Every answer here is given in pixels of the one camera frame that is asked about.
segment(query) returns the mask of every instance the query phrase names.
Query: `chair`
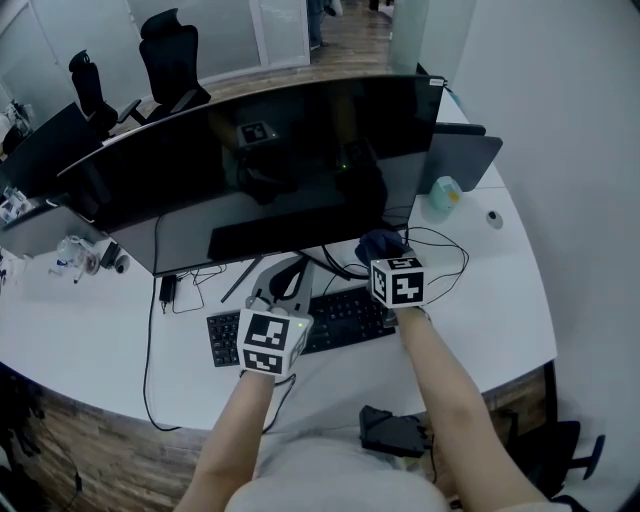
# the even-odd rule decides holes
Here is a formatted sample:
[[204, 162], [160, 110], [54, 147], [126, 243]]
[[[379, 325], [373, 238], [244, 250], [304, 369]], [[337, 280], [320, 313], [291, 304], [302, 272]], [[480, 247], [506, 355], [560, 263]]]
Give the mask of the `chair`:
[[585, 468], [583, 480], [591, 478], [604, 449], [605, 436], [596, 439], [593, 453], [589, 457], [573, 458], [580, 437], [578, 421], [556, 421], [518, 435], [518, 414], [505, 411], [511, 418], [507, 452], [542, 494], [554, 502], [566, 503], [573, 512], [587, 512], [570, 496], [556, 496], [564, 488], [564, 480], [570, 469]]
[[22, 141], [26, 139], [24, 135], [20, 132], [17, 126], [12, 126], [7, 135], [4, 137], [4, 141], [2, 141], [2, 150], [5, 155], [10, 155], [15, 151], [15, 149], [22, 144]]
[[141, 125], [147, 122], [142, 114], [136, 110], [141, 100], [132, 101], [120, 115], [104, 101], [102, 89], [100, 88], [98, 68], [89, 59], [87, 50], [81, 51], [71, 59], [69, 71], [71, 72], [73, 85], [78, 92], [82, 112], [87, 116], [89, 124], [101, 140], [108, 139], [109, 130], [116, 123], [123, 123], [129, 116], [133, 117]]
[[198, 83], [198, 30], [181, 25], [178, 9], [152, 16], [140, 29], [140, 55], [147, 68], [153, 99], [160, 104], [147, 122], [158, 121], [209, 102]]

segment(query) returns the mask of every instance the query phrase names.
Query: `floor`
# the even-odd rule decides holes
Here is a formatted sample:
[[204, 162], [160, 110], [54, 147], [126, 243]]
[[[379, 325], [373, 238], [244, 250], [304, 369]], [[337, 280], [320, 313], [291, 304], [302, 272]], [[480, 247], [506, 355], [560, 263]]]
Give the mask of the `floor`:
[[[366, 0], [343, 2], [344, 17], [326, 17], [323, 23], [327, 47], [312, 53], [312, 65], [244, 76], [207, 87], [212, 101], [293, 83], [388, 73], [387, 56], [391, 21], [370, 12]], [[143, 105], [151, 111], [153, 103]], [[124, 131], [135, 123], [122, 125]], [[542, 370], [528, 374], [486, 395], [497, 431], [504, 439], [509, 408], [521, 415], [521, 431], [545, 421], [545, 387]], [[74, 492], [74, 468], [57, 443], [69, 450], [84, 483], [83, 492], [69, 510], [171, 510], [191, 478], [207, 432], [183, 429], [156, 431], [148, 422], [119, 416], [43, 390], [42, 408], [52, 439], [39, 420], [32, 429], [42, 454], [24, 459], [54, 506], [62, 510]], [[455, 487], [437, 447], [437, 485], [445, 495]], [[420, 461], [425, 478], [432, 479], [431, 462]]]
[[[75, 471], [58, 443], [68, 450], [84, 486], [69, 510], [168, 511], [175, 507], [191, 479], [208, 431], [160, 432], [146, 421], [103, 411], [46, 389], [42, 393], [40, 403], [50, 432], [41, 420], [30, 421], [42, 454], [28, 459], [19, 448], [15, 451], [27, 474], [57, 509], [62, 510], [74, 495]], [[521, 433], [542, 425], [546, 419], [542, 369], [485, 394], [485, 400], [503, 440], [510, 425], [504, 415], [507, 409], [519, 413]], [[437, 439], [434, 454], [436, 485], [446, 496], [454, 497], [455, 486]], [[418, 463], [425, 478], [433, 480], [431, 460], [425, 457]]]

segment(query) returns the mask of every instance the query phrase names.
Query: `curved desk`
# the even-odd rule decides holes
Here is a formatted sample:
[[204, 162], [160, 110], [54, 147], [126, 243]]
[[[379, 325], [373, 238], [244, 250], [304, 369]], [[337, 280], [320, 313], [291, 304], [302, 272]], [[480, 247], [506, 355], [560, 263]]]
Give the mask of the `curved desk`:
[[[443, 96], [440, 121], [466, 122], [451, 98]], [[494, 166], [478, 188], [442, 224], [429, 224], [416, 200], [410, 226], [433, 227], [471, 255], [456, 287], [429, 306], [443, 338], [481, 391], [515, 379], [556, 357], [549, 308], [531, 246], [508, 191]], [[486, 221], [500, 213], [504, 227]], [[416, 240], [436, 241], [418, 230]], [[355, 261], [356, 241], [328, 247], [341, 264]], [[454, 248], [417, 246], [433, 276], [457, 272], [462, 257]], [[258, 272], [287, 255], [265, 258], [220, 304], [220, 298], [249, 262], [201, 286], [205, 308], [163, 315], [154, 301], [148, 380], [149, 405], [157, 422], [208, 429], [238, 380], [238, 367], [215, 368], [206, 317], [239, 309]], [[142, 381], [152, 278], [135, 261], [124, 275], [100, 270], [74, 285], [48, 274], [55, 256], [26, 263], [7, 261], [12, 275], [0, 295], [0, 361], [26, 377], [73, 399], [119, 414], [146, 419]], [[316, 268], [314, 295], [332, 276]], [[449, 283], [431, 287], [433, 296]], [[330, 291], [359, 283], [336, 279]], [[178, 285], [176, 308], [199, 304], [187, 280]], [[295, 366], [298, 381], [282, 408], [274, 432], [358, 424], [364, 405], [395, 414], [422, 411], [407, 354], [398, 335], [351, 347], [305, 355]], [[277, 390], [267, 421], [279, 402]]]

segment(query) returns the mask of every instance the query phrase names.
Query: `white shirt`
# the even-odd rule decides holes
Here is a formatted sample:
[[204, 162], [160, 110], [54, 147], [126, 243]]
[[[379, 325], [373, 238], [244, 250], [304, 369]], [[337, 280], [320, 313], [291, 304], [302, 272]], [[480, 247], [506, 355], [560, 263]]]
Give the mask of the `white shirt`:
[[[449, 512], [430, 482], [394, 466], [394, 457], [369, 452], [353, 441], [307, 437], [261, 452], [256, 477], [241, 487], [227, 512], [345, 511]], [[501, 512], [570, 512], [539, 503]]]

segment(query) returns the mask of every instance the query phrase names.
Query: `keyboard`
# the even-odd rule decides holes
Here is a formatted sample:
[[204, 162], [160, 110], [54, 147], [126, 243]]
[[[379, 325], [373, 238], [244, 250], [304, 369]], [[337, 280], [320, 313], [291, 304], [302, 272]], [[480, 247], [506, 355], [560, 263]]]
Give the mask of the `keyboard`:
[[[309, 305], [314, 323], [302, 355], [322, 352], [389, 336], [395, 332], [382, 319], [382, 305], [364, 286], [314, 297]], [[240, 312], [207, 318], [209, 341], [216, 367], [239, 364], [236, 342]]]

